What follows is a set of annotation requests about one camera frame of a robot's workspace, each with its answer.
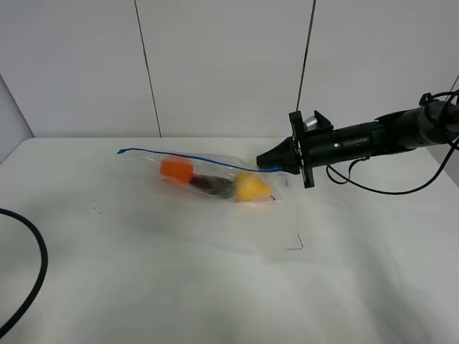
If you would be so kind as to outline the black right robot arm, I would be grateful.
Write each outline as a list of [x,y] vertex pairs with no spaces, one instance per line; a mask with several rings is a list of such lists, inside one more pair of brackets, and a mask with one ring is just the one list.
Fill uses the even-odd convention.
[[449,93],[441,101],[438,95],[424,94],[419,106],[383,115],[368,123],[335,129],[319,112],[304,120],[301,112],[290,113],[291,136],[256,158],[262,171],[277,169],[301,175],[306,188],[313,188],[313,169],[332,167],[344,161],[365,161],[413,151],[432,145],[458,149],[458,98]]

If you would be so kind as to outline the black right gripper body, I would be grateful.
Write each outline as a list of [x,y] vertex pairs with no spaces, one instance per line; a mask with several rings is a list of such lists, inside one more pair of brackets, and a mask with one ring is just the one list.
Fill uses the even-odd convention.
[[295,159],[301,166],[305,188],[315,186],[313,168],[326,165],[331,159],[332,152],[336,150],[336,139],[330,120],[316,110],[313,115],[318,119],[319,127],[312,131],[306,131],[301,111],[298,110],[289,114]]

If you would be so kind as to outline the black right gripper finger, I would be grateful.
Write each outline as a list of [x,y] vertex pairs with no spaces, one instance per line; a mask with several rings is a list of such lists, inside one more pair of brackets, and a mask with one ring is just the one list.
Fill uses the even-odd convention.
[[301,174],[301,166],[299,166],[295,161],[271,161],[266,164],[265,170],[284,172],[292,175]]
[[295,147],[292,138],[286,138],[274,148],[256,158],[258,166],[295,166]]

